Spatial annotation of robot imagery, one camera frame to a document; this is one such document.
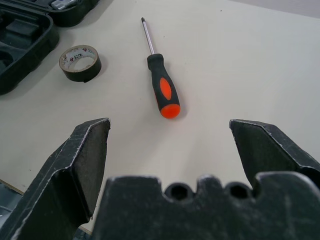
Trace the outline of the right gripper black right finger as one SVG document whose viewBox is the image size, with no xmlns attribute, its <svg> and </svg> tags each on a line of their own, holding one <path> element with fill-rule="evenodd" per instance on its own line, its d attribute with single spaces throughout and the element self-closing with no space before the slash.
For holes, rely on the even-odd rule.
<svg viewBox="0 0 320 240">
<path fill-rule="evenodd" d="M 247 180 L 253 186 L 264 172 L 296 172 L 320 186 L 320 163 L 277 126 L 231 119 L 229 128 Z"/>
</svg>

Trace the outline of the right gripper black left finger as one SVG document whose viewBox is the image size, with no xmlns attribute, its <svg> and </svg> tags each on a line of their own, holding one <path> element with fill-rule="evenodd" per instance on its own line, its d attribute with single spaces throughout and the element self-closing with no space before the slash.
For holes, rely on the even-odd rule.
<svg viewBox="0 0 320 240">
<path fill-rule="evenodd" d="M 101 190 L 108 118 L 86 121 L 46 160 L 0 229 L 2 240 L 71 240 L 94 214 Z"/>
</svg>

